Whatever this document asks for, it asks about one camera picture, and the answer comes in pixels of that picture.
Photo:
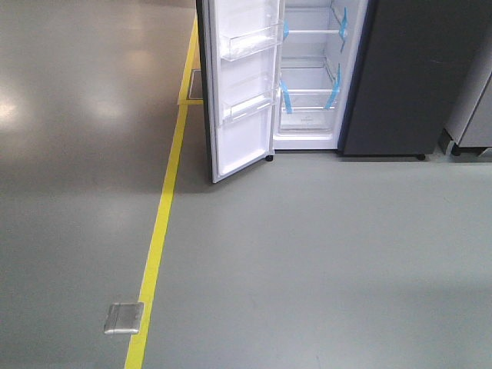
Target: metal floor plate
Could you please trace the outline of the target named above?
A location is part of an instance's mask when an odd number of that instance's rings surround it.
[[[144,304],[113,304],[109,307],[105,334],[137,334]]]

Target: gray appliance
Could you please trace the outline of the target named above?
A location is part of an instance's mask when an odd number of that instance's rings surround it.
[[[492,26],[482,44],[446,130],[454,141],[453,154],[462,149],[492,148]]]

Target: open refrigerator door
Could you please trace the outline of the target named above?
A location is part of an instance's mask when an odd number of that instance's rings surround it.
[[[274,154],[284,0],[202,2],[212,181]]]

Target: refrigerator shelf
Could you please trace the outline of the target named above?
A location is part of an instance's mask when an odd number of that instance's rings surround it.
[[[283,56],[321,57],[329,44],[336,45],[333,49],[343,52],[347,18],[340,19],[340,12],[334,5],[287,8],[285,24]]]
[[[285,19],[290,35],[339,35],[340,23],[331,7],[287,7]]]
[[[263,94],[249,98],[238,104],[229,105],[224,103],[223,125],[229,125],[240,121],[243,118],[250,117],[260,111],[275,105],[275,90],[266,91]]]
[[[332,130],[340,79],[326,63],[282,68],[280,133]]]
[[[233,62],[249,55],[274,48],[284,39],[284,23],[235,37],[221,36],[221,58]]]

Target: refrigerator door shelf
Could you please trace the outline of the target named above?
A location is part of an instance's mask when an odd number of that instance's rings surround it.
[[[283,22],[245,35],[235,37],[221,35],[221,58],[233,62],[257,52],[274,48],[282,43],[283,38]]]
[[[223,125],[229,125],[250,117],[258,112],[270,108],[275,103],[275,90],[267,91],[261,95],[242,101],[236,105],[224,103]]]

